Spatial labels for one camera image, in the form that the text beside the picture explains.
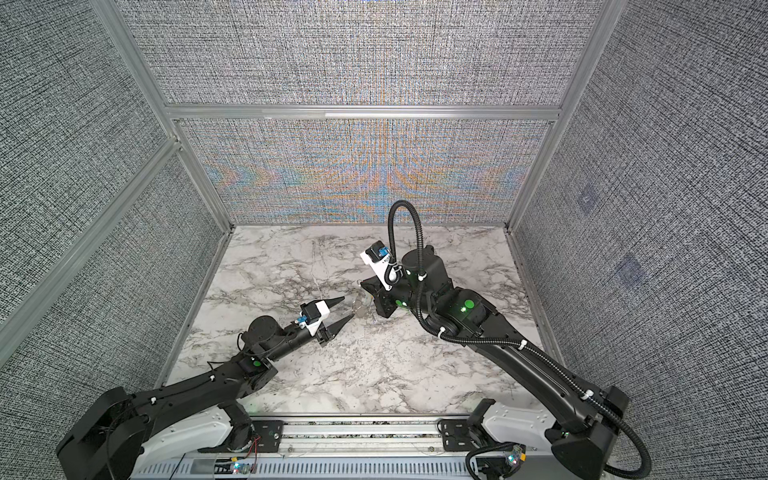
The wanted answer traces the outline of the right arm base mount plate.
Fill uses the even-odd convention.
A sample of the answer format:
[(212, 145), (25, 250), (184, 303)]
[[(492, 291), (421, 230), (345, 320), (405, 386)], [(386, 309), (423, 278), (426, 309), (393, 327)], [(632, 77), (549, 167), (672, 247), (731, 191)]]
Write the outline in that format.
[(469, 418), (441, 418), (437, 422), (443, 449), (447, 452), (470, 452), (481, 447), (494, 447), (495, 451), (512, 451), (513, 447), (502, 447), (502, 442), (494, 440), (478, 421)]

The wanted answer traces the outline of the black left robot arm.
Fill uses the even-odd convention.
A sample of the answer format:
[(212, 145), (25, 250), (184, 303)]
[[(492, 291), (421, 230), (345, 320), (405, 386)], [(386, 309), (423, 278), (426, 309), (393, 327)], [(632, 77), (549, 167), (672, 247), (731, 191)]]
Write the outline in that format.
[(68, 479), (129, 479), (146, 467), (199, 450), (242, 452), (257, 433), (241, 399), (277, 373), (274, 361), (333, 340), (349, 316), (327, 325), (340, 298), (313, 300), (282, 327), (268, 315), (241, 335), (243, 347), (208, 371), (153, 390), (102, 393), (64, 435), (56, 455)]

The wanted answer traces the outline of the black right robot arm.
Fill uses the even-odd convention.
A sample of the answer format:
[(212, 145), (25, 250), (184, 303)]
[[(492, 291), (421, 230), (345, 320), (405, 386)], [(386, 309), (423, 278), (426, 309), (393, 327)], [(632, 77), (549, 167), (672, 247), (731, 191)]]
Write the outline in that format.
[(624, 421), (628, 396), (579, 377), (531, 343), (474, 290), (453, 284), (432, 246), (397, 261), (382, 242), (361, 255), (374, 275), (362, 288), (377, 313), (409, 310), (420, 326), (443, 342), (468, 347), (509, 374), (553, 415), (543, 433), (560, 464), (580, 479), (609, 473), (642, 479), (652, 462), (644, 442)]

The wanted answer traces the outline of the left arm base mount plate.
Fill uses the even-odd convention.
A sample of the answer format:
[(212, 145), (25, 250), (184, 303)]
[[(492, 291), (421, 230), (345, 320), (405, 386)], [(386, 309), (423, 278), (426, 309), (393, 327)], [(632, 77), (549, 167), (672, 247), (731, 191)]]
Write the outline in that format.
[(282, 442), (285, 422), (282, 420), (255, 420), (248, 427), (236, 427), (221, 445), (198, 449), (199, 453), (248, 452), (277, 453)]

